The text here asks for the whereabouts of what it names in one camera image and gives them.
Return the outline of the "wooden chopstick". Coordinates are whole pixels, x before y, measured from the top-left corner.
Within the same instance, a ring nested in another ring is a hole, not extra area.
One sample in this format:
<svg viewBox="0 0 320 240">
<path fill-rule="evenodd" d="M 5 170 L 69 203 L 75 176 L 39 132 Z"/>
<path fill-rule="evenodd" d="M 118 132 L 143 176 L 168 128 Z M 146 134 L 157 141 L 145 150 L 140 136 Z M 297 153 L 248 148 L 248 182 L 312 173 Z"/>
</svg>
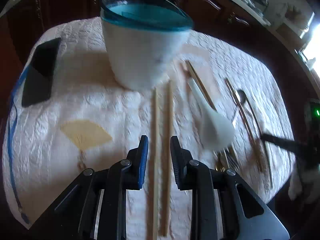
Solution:
<svg viewBox="0 0 320 240">
<path fill-rule="evenodd" d="M 193 67 L 193 65 L 191 64 L 191 62 L 189 60 L 185 61 L 185 64 L 187 66 L 188 72 L 191 75 L 191 77 L 195 80 L 197 86 L 199 87 L 202 95 L 204 96 L 205 100 L 208 102 L 208 104 L 210 105 L 210 107 L 213 110 L 216 110 L 216 107 L 210 97 L 210 94 L 208 93 L 208 91 L 206 90 L 203 82 L 201 81 L 199 75 L 197 74 L 197 72 L 195 71 L 195 68 Z"/>
<path fill-rule="evenodd" d="M 159 106 L 157 88 L 154 90 L 154 166 L 153 166 L 153 213 L 152 239 L 158 237 L 158 141 L 159 141 Z"/>
<path fill-rule="evenodd" d="M 167 126 L 166 126 L 166 142 L 164 147 L 165 165 L 163 170 L 163 216 L 162 216 L 162 236 L 167 237 L 169 231 L 170 218 L 170 193 L 171 193 L 171 153 L 170 138 L 173 131 L 173 88 L 172 81 L 168 82 L 167 97 Z"/>
</svg>

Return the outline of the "gold fork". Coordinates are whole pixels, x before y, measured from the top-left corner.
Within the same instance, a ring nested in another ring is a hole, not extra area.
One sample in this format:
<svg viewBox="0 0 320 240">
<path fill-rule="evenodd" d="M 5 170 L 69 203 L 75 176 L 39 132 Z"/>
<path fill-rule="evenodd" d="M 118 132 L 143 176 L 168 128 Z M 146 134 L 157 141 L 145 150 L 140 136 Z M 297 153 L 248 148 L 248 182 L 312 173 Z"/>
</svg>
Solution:
<svg viewBox="0 0 320 240">
<path fill-rule="evenodd" d="M 217 152 L 217 161 L 215 164 L 215 169 L 217 171 L 224 172 L 229 168 L 235 171 L 239 169 L 237 155 L 232 146 Z"/>
</svg>

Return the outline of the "white ceramic spoon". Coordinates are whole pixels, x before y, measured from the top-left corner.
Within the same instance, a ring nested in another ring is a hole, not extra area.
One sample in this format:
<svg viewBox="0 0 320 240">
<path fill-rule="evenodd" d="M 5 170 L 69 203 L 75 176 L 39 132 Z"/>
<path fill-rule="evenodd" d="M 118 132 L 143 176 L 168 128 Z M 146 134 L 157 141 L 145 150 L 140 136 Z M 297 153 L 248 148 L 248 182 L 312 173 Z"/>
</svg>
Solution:
<svg viewBox="0 0 320 240">
<path fill-rule="evenodd" d="M 234 139 L 231 121 L 210 107 L 192 77 L 188 79 L 188 85 L 201 109 L 200 139 L 203 148 L 211 151 L 227 148 Z"/>
</svg>

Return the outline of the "metal spoon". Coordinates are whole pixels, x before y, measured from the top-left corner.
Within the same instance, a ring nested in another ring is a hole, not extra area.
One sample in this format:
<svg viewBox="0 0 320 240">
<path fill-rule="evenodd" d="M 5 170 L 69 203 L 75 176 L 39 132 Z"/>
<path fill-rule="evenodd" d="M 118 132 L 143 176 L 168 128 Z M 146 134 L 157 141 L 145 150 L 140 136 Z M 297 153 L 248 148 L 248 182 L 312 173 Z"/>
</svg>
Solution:
<svg viewBox="0 0 320 240">
<path fill-rule="evenodd" d="M 246 101 L 247 101 L 247 96 L 245 94 L 245 92 L 241 89 L 237 89 L 236 90 L 236 96 L 240 102 L 240 105 L 242 107 L 244 107 Z M 232 120 L 232 125 L 234 128 L 236 128 L 236 123 L 237 123 L 237 119 L 238 119 L 238 116 L 239 116 L 239 112 L 240 112 L 240 108 L 237 107 L 236 110 L 235 110 L 235 113 L 234 113 L 234 117 L 233 117 L 233 120 Z"/>
</svg>

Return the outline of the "wooden chopstick under spoon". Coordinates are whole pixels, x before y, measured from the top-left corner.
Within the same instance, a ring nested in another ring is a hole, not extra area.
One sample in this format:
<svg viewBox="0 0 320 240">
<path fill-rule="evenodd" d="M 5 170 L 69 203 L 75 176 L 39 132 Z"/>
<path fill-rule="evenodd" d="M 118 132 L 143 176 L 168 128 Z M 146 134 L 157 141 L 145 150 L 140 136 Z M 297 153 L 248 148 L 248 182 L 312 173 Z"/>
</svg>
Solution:
<svg viewBox="0 0 320 240">
<path fill-rule="evenodd" d="M 191 77 L 195 80 L 197 86 L 199 87 L 202 95 L 204 96 L 205 100 L 208 102 L 208 104 L 210 105 L 210 107 L 213 110 L 216 110 L 216 107 L 210 97 L 210 94 L 208 93 L 208 91 L 206 90 L 203 82 L 201 81 L 199 75 L 197 74 L 197 72 L 195 71 L 195 68 L 193 67 L 193 65 L 191 64 L 191 62 L 189 60 L 185 61 L 185 64 L 187 66 L 188 72 L 191 75 Z"/>
</svg>

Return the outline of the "black smartphone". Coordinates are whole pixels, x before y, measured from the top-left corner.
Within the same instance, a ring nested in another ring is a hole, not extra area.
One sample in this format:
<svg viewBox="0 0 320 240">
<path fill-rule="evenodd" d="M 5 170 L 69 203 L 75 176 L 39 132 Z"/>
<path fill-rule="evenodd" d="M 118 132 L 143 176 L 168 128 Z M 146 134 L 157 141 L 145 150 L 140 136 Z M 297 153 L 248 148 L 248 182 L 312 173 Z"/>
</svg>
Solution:
<svg viewBox="0 0 320 240">
<path fill-rule="evenodd" d="M 58 37 L 36 47 L 24 82 L 22 107 L 29 107 L 50 99 L 61 41 L 62 39 Z"/>
</svg>

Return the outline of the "grey stone countertop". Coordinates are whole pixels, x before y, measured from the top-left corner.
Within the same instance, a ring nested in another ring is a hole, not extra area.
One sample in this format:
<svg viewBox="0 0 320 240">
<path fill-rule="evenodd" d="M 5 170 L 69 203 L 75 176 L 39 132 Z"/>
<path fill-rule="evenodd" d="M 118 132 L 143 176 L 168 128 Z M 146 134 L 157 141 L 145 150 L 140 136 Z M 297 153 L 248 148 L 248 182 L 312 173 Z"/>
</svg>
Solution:
<svg viewBox="0 0 320 240">
<path fill-rule="evenodd" d="M 304 51 L 316 34 L 315 9 L 306 0 L 231 0 L 267 28 L 319 82 L 319 45 L 316 55 L 307 57 Z"/>
</svg>

